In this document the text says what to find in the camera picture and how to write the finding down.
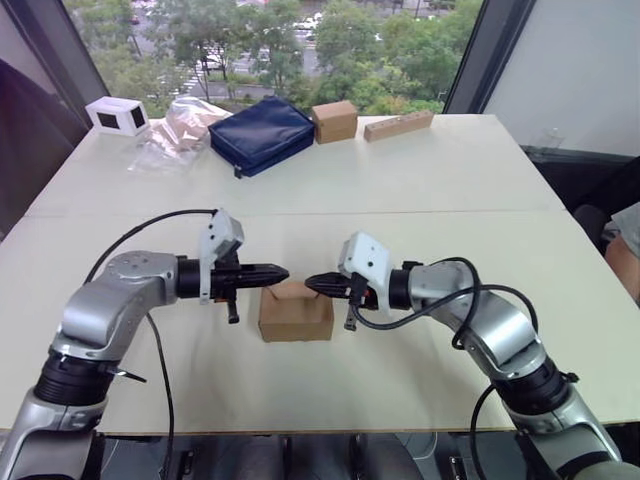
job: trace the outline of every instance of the person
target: person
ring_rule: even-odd
[[[620,232],[605,253],[605,260],[633,299],[640,304],[640,202],[611,216]]]

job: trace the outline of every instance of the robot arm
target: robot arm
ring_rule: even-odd
[[[201,239],[204,263],[171,254],[128,252],[111,259],[102,275],[76,291],[40,378],[27,392],[0,453],[0,480],[52,474],[82,477],[113,377],[145,381],[118,365],[152,308],[178,298],[202,299],[206,291],[207,298],[229,302],[229,320],[235,323],[232,303],[237,288],[272,285],[288,276],[277,265],[238,262],[242,230],[226,212],[213,217],[206,234]],[[208,241],[215,236],[222,241]]]
[[[418,312],[453,294],[453,299],[429,315],[454,332],[463,328],[462,346],[500,395],[536,478],[610,478],[619,471],[626,472],[619,478],[640,478],[639,469],[621,463],[615,443],[570,379],[556,368],[532,322],[520,310],[482,290],[472,322],[463,327],[473,295],[473,278],[464,263],[405,262],[402,269],[394,269],[389,252],[358,232],[345,243],[339,270],[341,277],[317,275],[306,283],[320,293],[350,299],[345,324],[350,330],[355,329],[356,320],[369,323],[359,307],[371,308],[373,298],[385,312]],[[377,327],[384,329],[384,324]],[[604,465],[605,477],[588,477]]]

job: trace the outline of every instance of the white camera box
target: white camera box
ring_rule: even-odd
[[[102,97],[84,108],[101,132],[135,136],[149,127],[147,112],[138,100]]]

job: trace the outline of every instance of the white table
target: white table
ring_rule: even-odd
[[[341,243],[364,229],[404,259],[464,255],[485,282],[505,283],[535,303],[540,333],[560,368],[604,422],[640,420],[635,381],[640,315],[566,212],[271,215],[239,219],[244,262],[286,266],[292,278],[335,268]],[[143,217],[26,217],[0,246],[0,427],[11,426],[37,378],[67,298],[101,250]],[[196,254],[204,218],[169,220],[123,250]],[[330,342],[265,344],[256,325],[258,291],[239,295],[239,325],[221,305],[197,300],[156,309],[176,403],[178,432],[464,430],[488,384],[451,332],[425,319],[393,332],[342,329],[335,302]],[[157,352],[143,323],[123,368],[146,385],[117,379],[101,429],[166,432]],[[483,428],[511,428],[497,397]]]
[[[234,215],[563,209],[494,116],[439,115],[432,127],[372,144],[313,145],[238,180],[207,149],[183,177],[127,171],[135,139],[91,132],[29,215],[155,215],[223,205]]]

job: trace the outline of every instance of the window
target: window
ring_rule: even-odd
[[[63,0],[114,96],[162,116],[190,94],[237,111],[441,111],[482,0]]]

